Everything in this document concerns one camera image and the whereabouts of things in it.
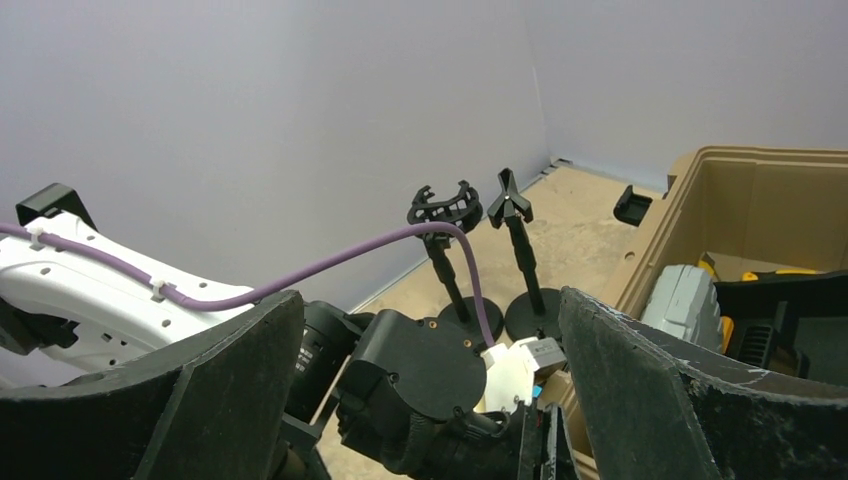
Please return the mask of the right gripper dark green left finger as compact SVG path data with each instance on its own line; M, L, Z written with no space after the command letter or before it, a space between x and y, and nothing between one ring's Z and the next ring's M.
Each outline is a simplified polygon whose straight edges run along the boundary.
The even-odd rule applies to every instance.
M293 290L56 387L1 394L5 479L264 479L304 328Z

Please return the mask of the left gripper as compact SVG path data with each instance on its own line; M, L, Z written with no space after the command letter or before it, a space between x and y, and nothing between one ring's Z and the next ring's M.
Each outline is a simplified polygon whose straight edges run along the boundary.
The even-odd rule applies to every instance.
M420 414L387 437L364 412L337 409L345 447L411 479L577 479L563 409L520 402L505 411L438 424Z

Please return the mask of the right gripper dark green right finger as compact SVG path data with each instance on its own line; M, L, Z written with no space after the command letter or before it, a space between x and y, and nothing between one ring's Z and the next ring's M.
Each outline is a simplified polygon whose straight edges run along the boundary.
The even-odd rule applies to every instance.
M604 479L843 479L847 391L754 367L573 287L562 342Z

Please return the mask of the black round-base mic stand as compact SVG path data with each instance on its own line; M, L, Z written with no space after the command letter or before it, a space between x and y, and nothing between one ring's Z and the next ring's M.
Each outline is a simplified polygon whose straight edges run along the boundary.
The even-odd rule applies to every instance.
M519 193L510 168L501 170L497 178L501 192L487 209L488 219L495 229L507 228L526 287L526 291L509 304L504 314L507 334L515 341L531 336L560 341L560 293L540 286L536 256L526 230L526 225L534 219L532 204Z

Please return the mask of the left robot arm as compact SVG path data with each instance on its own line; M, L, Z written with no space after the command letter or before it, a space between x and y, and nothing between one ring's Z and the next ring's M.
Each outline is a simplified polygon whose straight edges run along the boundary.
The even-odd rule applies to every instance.
M497 344L469 322L350 314L294 285L409 237L471 246L453 215L384 234L269 285L206 280L103 236L54 183L1 227L1 347L79 370L1 391L5 479L326 479L348 449L409 479L575 479L566 414L536 388L557 340Z

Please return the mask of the grey small parts case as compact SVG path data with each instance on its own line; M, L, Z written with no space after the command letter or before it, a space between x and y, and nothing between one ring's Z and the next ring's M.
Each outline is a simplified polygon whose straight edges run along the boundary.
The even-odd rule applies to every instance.
M678 339L723 352L723 322L717 291L711 276L700 267L666 266L640 320Z

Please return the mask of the yellow black tool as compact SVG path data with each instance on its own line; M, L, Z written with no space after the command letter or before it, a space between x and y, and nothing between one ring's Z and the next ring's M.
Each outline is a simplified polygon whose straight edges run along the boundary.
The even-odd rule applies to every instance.
M704 253L698 262L696 263L698 268L705 270L708 275L713 279L717 280L718 275L715 270L715 262L714 260L707 254ZM766 271L766 272L754 272L747 271L744 272L740 280L743 282L749 281L760 281L766 279L772 279L778 276L790 276L790 275L817 275L819 271L811 270L811 269L802 269L802 268L784 268L778 269L774 271ZM721 316L721 326L722 326L722 347L721 352L726 353L728 351L730 341L733 335L733 331L735 328L734 321L725 315Z

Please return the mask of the black toolbox tray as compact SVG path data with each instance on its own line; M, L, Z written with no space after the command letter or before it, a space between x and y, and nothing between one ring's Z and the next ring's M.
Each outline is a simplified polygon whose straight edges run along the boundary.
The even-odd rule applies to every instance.
M847 385L847 272L715 284L734 321L727 357L786 375Z

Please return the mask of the tan plastic toolbox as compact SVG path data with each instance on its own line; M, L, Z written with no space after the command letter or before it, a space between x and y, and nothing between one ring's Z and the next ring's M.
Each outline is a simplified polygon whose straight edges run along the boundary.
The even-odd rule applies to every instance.
M596 299L643 323L662 270L704 253L714 286L747 271L847 272L846 153L708 146L684 156Z

